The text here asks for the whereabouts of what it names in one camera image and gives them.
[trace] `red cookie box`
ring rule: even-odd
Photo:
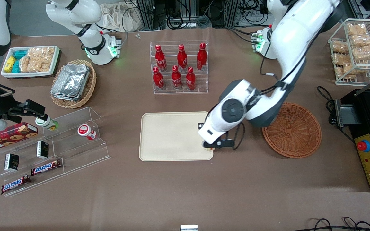
[[[38,136],[38,129],[28,123],[22,122],[0,131],[0,148]]]

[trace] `cookie box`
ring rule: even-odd
[[[0,148],[35,136],[38,136],[38,129],[28,123],[9,126],[0,131]]]
[[[28,79],[28,78],[41,78],[41,77],[53,77],[53,73],[57,66],[57,60],[60,55],[60,49],[57,46],[39,46],[39,47],[13,47],[8,50],[8,53],[5,57],[4,65],[8,61],[9,57],[13,56],[15,51],[28,50],[29,48],[43,48],[43,47],[54,47],[54,55],[50,64],[49,71],[47,72],[23,72],[23,73],[7,73],[4,71],[4,68],[1,69],[1,75],[7,79]]]

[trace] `black box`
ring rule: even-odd
[[[5,171],[18,171],[18,165],[19,165],[19,156],[14,154],[6,154],[5,155]]]
[[[37,157],[41,159],[48,159],[49,156],[49,145],[43,141],[38,141],[37,146]]]

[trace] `red emergency stop button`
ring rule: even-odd
[[[357,148],[360,151],[369,152],[370,151],[370,143],[367,140],[362,140],[362,141],[357,143]]]

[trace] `red button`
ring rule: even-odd
[[[357,147],[358,147],[358,149],[359,149],[359,150],[361,150],[361,151],[365,151],[365,150],[367,149],[367,145],[366,145],[366,143],[365,143],[365,142],[363,142],[363,141],[358,142]]]

